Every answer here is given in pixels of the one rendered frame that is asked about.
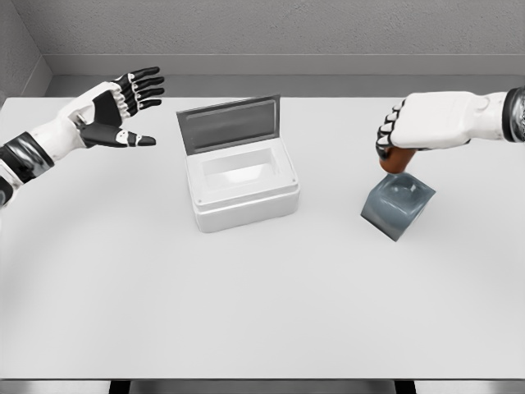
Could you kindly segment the white box with grey lid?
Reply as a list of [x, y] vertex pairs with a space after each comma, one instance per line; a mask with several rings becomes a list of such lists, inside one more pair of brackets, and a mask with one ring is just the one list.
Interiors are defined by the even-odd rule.
[[177, 112], [189, 193], [203, 233], [283, 217], [300, 185], [280, 133], [278, 94]]

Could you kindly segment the brown cylindrical stamp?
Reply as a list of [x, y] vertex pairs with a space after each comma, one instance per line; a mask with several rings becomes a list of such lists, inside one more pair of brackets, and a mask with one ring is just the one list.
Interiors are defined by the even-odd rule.
[[390, 174], [399, 174], [405, 171], [416, 149], [402, 149], [395, 146], [386, 149], [386, 156], [380, 159], [381, 168]]

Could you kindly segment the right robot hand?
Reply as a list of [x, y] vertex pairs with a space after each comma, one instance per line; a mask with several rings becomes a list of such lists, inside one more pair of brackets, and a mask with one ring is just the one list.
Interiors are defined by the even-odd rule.
[[377, 130], [379, 158], [387, 159], [393, 148], [433, 150], [467, 144], [481, 101], [461, 91], [410, 94], [392, 108]]

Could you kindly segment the grey square holder block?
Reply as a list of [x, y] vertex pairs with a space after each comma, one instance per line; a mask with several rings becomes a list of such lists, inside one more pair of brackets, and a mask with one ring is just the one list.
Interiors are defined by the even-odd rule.
[[361, 217], [397, 241], [418, 219], [435, 193], [407, 172], [389, 173], [368, 194]]

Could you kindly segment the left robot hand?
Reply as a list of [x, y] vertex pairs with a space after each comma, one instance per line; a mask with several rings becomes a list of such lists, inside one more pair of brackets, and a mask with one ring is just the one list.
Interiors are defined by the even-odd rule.
[[158, 66], [131, 71], [85, 92], [66, 109], [82, 143], [87, 148], [154, 146], [151, 136], [138, 135], [122, 127], [124, 120], [162, 103], [164, 78]]

